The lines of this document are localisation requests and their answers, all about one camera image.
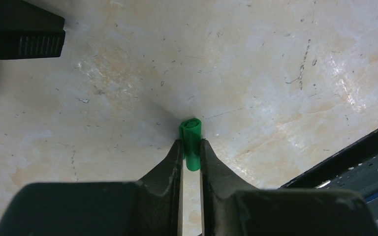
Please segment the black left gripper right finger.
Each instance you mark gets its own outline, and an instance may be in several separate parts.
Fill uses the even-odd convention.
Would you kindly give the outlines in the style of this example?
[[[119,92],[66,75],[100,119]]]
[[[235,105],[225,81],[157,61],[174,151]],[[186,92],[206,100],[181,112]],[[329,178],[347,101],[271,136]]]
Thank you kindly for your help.
[[[378,236],[366,203],[350,190],[259,189],[200,142],[205,236]]]

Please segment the green marker cap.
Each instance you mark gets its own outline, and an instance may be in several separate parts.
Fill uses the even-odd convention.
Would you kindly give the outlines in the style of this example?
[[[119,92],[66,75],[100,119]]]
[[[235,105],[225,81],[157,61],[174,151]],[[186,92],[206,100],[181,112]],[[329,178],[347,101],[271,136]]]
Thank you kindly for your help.
[[[187,169],[198,171],[200,169],[200,142],[202,123],[197,118],[191,118],[182,122],[179,126],[180,140],[183,142],[184,159]]]

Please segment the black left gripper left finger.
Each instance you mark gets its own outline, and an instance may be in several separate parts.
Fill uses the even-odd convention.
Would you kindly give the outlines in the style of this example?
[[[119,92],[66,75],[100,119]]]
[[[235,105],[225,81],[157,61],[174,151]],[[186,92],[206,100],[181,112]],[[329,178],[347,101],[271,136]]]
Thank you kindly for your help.
[[[0,219],[0,236],[180,236],[183,144],[139,180],[39,182],[23,187]]]

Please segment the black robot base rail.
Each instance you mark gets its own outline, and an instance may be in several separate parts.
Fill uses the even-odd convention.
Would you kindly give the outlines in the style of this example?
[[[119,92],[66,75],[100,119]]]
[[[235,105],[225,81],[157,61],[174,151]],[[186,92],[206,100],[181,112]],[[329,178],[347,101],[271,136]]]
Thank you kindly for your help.
[[[378,129],[282,185],[359,193],[378,220]]]

